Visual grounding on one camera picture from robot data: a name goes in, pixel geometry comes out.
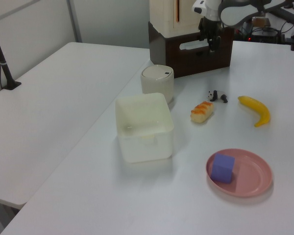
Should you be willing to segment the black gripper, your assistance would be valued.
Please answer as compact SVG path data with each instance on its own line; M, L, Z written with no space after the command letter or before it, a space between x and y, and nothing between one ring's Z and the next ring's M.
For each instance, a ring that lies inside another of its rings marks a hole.
M216 51L221 43L221 21L213 21L203 17L199 22L199 35L198 40L209 40L209 48L211 51Z

